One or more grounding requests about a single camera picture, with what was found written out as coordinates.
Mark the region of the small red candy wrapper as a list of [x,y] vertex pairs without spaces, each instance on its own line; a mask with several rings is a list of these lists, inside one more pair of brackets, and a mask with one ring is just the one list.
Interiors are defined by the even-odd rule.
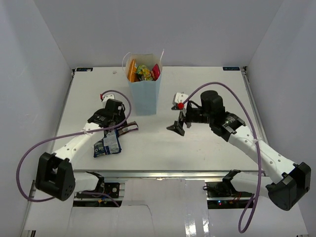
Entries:
[[151,70],[151,75],[154,81],[156,81],[160,76],[160,68],[158,64],[155,64]]

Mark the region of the orange chips bag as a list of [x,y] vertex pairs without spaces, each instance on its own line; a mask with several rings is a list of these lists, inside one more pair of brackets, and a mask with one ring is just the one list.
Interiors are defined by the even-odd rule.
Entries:
[[132,59],[129,65],[128,76],[127,76],[130,82],[136,82],[138,80],[136,71],[137,71],[136,60]]

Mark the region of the yellow green candy bag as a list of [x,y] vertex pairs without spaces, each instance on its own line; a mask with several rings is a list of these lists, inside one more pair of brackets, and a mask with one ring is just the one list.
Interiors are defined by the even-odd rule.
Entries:
[[137,78],[140,81],[153,81],[154,77],[152,72],[146,65],[139,65],[136,69]]

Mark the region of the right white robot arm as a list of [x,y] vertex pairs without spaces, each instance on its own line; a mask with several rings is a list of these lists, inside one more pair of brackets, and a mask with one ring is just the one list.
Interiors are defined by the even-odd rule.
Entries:
[[271,148],[264,141],[256,145],[253,132],[237,115],[225,110],[222,97],[213,90],[200,95],[201,105],[188,99],[187,94],[177,92],[173,98],[173,110],[179,117],[168,130],[184,136],[183,126],[192,123],[208,124],[211,131],[237,147],[253,161],[261,164],[265,176],[258,185],[258,177],[240,170],[231,170],[222,179],[223,192],[234,197],[239,192],[269,198],[278,208],[289,211],[310,189],[311,168],[304,162],[296,164]]

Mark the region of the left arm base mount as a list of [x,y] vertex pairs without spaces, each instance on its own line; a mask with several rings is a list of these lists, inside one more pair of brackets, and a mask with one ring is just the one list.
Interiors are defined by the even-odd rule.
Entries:
[[74,206],[77,207],[120,207],[124,189],[118,182],[101,184],[97,191],[86,191],[86,194],[76,193]]

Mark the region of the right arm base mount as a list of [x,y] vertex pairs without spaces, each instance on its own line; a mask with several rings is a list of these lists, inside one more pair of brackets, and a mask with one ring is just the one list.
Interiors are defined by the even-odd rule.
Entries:
[[243,209],[252,194],[233,191],[223,182],[206,182],[202,188],[206,192],[207,207],[211,209]]

